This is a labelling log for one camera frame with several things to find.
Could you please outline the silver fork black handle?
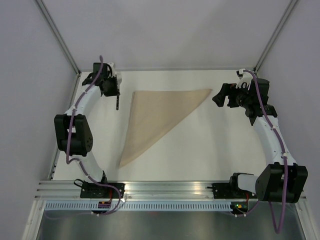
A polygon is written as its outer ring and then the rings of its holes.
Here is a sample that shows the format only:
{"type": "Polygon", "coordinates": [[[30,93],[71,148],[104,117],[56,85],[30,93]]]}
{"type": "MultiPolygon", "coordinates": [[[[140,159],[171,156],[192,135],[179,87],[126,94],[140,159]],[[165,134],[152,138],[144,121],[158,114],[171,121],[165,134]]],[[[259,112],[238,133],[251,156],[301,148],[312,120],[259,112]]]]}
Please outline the silver fork black handle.
{"type": "Polygon", "coordinates": [[[120,95],[118,94],[118,95],[116,96],[116,106],[115,106],[115,108],[116,108],[117,111],[119,110],[119,104],[120,104],[120,95]]]}

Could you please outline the beige cloth napkin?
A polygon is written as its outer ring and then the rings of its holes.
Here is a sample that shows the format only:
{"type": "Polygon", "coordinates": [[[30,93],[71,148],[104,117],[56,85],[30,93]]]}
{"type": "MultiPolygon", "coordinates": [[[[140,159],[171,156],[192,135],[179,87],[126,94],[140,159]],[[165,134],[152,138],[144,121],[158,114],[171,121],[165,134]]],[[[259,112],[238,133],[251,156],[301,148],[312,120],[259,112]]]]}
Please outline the beige cloth napkin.
{"type": "Polygon", "coordinates": [[[138,90],[132,95],[119,166],[141,156],[189,116],[211,94],[210,88],[186,91],[138,90]]]}

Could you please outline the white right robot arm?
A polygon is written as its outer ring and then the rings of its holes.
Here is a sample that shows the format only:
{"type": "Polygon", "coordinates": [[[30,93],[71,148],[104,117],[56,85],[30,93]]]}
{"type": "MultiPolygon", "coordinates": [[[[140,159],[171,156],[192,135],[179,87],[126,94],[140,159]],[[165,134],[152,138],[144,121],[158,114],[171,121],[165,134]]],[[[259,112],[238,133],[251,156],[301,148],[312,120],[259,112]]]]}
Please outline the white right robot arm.
{"type": "Polygon", "coordinates": [[[235,198],[246,191],[263,202],[297,203],[305,186],[308,170],[298,165],[289,153],[279,128],[277,112],[268,104],[270,82],[252,79],[237,88],[235,83],[223,83],[212,100],[223,107],[228,99],[230,108],[242,107],[257,133],[268,165],[259,176],[235,172],[229,180],[228,192],[235,198]]]}

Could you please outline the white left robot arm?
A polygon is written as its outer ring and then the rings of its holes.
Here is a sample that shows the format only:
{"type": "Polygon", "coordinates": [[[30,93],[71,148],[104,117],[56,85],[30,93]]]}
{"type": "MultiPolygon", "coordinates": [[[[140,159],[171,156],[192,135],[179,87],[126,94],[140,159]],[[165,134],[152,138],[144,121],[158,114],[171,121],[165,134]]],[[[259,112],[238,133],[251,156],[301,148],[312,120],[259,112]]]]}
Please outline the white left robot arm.
{"type": "Polygon", "coordinates": [[[65,153],[67,165],[75,163],[94,184],[91,191],[98,198],[109,193],[104,170],[99,166],[92,148],[94,137],[88,116],[101,97],[116,97],[119,102],[120,87],[116,73],[90,73],[80,86],[80,94],[71,107],[54,117],[57,147],[65,153]]]}

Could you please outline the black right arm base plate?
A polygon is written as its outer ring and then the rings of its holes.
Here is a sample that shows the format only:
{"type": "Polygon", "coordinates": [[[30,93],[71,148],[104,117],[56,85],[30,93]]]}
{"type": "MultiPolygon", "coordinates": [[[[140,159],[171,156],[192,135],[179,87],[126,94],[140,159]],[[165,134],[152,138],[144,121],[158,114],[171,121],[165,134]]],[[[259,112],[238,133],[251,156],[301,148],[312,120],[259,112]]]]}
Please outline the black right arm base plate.
{"type": "Polygon", "coordinates": [[[216,182],[213,183],[209,189],[212,190],[215,199],[256,199],[257,196],[249,191],[242,190],[232,186],[229,182],[216,182]]]}

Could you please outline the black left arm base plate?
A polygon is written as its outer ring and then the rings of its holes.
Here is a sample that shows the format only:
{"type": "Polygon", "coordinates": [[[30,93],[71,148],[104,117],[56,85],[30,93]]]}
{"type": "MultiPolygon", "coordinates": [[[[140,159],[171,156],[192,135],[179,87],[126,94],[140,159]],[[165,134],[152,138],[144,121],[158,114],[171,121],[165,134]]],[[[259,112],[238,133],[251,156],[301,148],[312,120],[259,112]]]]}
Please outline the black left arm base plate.
{"type": "Polygon", "coordinates": [[[122,199],[125,193],[125,184],[113,182],[110,186],[99,186],[95,183],[85,182],[81,186],[81,199],[122,199]]]}

